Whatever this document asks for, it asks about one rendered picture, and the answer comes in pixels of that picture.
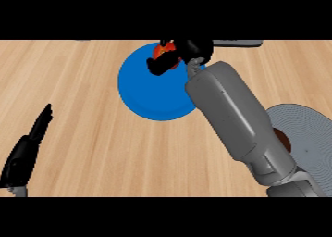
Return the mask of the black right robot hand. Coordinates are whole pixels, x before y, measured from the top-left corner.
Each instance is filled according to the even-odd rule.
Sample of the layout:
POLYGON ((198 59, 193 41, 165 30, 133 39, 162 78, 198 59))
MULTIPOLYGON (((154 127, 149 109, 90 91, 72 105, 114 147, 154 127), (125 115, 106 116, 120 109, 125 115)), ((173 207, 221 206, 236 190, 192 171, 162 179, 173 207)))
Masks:
MULTIPOLYGON (((212 40, 161 40, 159 44, 165 45, 167 42, 173 42, 176 45, 179 63, 183 62, 193 69, 199 69, 199 67, 208 63, 212 56, 212 40)), ((156 76, 162 75, 168 71, 168 69, 164 69, 156 64, 154 54, 152 57, 146 59, 146 66, 149 72, 156 76)))

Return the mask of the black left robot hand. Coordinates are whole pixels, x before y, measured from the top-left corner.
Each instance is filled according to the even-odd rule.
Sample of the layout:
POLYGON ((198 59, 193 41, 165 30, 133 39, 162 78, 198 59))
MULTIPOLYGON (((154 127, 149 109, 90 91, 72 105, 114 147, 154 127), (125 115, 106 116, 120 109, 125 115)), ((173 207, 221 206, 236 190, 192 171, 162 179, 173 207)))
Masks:
POLYGON ((28 132, 12 147, 0 174, 0 188, 21 187, 28 184, 34 169, 38 148, 52 121, 50 105, 46 105, 28 132))

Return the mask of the red tomato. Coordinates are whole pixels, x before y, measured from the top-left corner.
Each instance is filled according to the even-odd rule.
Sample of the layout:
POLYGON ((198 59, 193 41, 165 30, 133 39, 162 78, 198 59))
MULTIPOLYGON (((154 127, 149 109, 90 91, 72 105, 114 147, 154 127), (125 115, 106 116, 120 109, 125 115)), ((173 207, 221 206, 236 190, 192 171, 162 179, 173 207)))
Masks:
POLYGON ((164 69, 174 69, 177 67, 179 57, 176 56, 176 45, 173 42, 167 42, 165 45, 156 45, 154 60, 164 69))

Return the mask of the blue plate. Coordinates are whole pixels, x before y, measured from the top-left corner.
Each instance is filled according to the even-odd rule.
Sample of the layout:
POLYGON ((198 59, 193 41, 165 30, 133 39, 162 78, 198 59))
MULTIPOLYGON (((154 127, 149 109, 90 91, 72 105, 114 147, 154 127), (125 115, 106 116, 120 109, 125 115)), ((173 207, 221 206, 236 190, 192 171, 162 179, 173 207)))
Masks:
POLYGON ((159 76, 149 72, 146 59, 156 43, 142 46, 124 59, 118 74, 120 99, 143 118, 156 121, 179 119, 195 109, 184 91, 187 66, 183 61, 159 76))

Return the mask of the grey round placemat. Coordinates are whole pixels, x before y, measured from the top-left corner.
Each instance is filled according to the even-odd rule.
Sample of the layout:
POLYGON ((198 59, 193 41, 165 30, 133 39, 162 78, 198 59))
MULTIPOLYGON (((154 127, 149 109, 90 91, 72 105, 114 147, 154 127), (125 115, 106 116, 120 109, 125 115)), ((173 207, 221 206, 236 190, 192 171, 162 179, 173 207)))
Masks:
POLYGON ((285 135, 291 156, 332 197, 332 120, 314 109, 280 104, 267 110, 271 127, 285 135))

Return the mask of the dark grey flat object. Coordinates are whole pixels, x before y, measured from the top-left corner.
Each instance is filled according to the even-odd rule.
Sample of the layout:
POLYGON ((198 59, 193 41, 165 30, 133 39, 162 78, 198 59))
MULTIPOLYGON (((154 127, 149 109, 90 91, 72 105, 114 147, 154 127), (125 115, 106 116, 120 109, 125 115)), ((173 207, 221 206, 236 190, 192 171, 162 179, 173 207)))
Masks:
POLYGON ((212 45, 217 47, 258 47, 263 40, 212 40, 212 45))

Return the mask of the brown round object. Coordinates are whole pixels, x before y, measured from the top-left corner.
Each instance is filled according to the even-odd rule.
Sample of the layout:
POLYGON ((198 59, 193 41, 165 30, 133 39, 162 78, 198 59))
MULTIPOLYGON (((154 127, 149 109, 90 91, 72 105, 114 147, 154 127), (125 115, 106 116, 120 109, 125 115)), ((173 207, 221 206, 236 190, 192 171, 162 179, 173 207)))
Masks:
POLYGON ((277 136, 279 138, 279 141, 286 149, 286 151, 291 153, 291 143, 289 143, 289 139, 286 138, 286 135, 283 134, 283 132, 273 128, 273 132, 274 132, 274 135, 277 136))

